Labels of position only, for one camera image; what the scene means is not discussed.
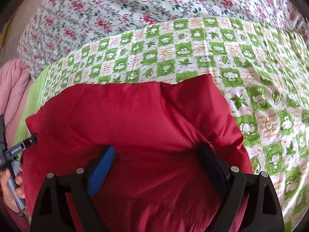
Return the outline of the person's left hand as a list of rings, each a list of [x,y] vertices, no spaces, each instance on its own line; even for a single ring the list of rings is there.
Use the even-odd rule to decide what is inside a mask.
[[[11,173],[9,169],[1,171],[1,189],[3,192],[3,200],[6,206],[15,213],[20,213],[20,210],[14,200],[14,196],[8,187],[8,180],[10,179]],[[15,190],[15,194],[21,199],[25,199],[25,192],[23,186],[23,165],[19,165],[19,174],[15,177],[15,182],[19,187]]]

